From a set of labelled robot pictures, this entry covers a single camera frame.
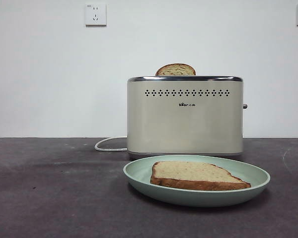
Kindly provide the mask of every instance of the light green plate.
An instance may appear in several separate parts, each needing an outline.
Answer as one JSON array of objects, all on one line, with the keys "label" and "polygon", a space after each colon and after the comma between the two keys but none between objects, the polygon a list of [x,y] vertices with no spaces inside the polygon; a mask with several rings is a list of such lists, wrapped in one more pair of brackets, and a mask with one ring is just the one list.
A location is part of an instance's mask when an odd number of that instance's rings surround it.
[{"label": "light green plate", "polygon": [[[250,188],[227,191],[198,191],[164,187],[150,183],[151,169],[158,161],[192,161],[214,164],[246,182]],[[246,202],[260,194],[270,180],[263,169],[244,162],[198,155],[165,155],[143,158],[124,166],[129,183],[151,198],[178,205],[193,207],[221,207]]]}]

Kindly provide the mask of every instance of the bread crust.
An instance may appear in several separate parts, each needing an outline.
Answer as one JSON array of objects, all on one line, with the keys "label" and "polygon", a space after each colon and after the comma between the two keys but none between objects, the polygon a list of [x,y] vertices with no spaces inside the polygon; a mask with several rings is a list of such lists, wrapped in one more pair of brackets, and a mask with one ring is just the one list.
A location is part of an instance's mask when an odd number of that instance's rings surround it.
[{"label": "bread crust", "polygon": [[155,73],[155,75],[156,76],[164,75],[163,74],[163,71],[166,70],[166,69],[168,69],[168,67],[173,66],[173,65],[177,65],[178,67],[181,67],[181,66],[188,67],[188,68],[190,68],[193,71],[193,75],[196,75],[194,68],[192,66],[188,65],[188,64],[185,64],[185,63],[171,63],[171,64],[167,64],[167,65],[161,67],[160,69],[158,69],[158,71]]},{"label": "bread crust", "polygon": [[236,178],[241,182],[212,182],[212,181],[192,181],[192,180],[178,180],[173,178],[157,178],[155,177],[155,165],[159,162],[156,162],[152,167],[152,175],[150,178],[150,183],[165,186],[173,187],[180,189],[189,189],[189,190],[206,190],[206,191],[224,191],[224,190],[236,190],[251,187],[251,184],[233,176],[229,171],[227,173]]}]

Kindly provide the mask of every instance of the table surface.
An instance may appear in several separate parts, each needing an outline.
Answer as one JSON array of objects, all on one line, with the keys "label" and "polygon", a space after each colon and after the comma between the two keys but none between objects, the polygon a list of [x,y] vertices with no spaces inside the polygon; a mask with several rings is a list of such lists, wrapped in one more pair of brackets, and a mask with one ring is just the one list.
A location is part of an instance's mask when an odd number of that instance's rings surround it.
[{"label": "table surface", "polygon": [[[128,184],[101,138],[0,138],[0,238],[298,238],[298,138],[247,138],[237,160],[271,175],[256,198],[194,208]],[[103,147],[126,147],[124,139]]]}]

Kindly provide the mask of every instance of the bread slice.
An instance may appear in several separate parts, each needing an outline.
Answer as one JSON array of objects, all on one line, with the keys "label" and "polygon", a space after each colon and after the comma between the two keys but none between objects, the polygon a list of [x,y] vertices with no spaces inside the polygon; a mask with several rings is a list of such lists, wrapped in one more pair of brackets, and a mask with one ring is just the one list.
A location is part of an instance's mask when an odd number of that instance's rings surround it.
[{"label": "bread slice", "polygon": [[161,67],[156,75],[195,75],[195,70],[184,63],[172,63]]},{"label": "bread slice", "polygon": [[216,165],[202,162],[162,161],[152,167],[150,183],[191,190],[222,191],[251,187]]}]

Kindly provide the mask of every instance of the toaster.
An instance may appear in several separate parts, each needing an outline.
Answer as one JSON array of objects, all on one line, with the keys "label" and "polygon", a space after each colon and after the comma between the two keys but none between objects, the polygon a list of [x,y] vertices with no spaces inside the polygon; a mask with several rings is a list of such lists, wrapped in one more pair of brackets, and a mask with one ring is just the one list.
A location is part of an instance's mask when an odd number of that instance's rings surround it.
[{"label": "toaster", "polygon": [[131,158],[239,155],[243,80],[233,76],[144,76],[127,83]]}]

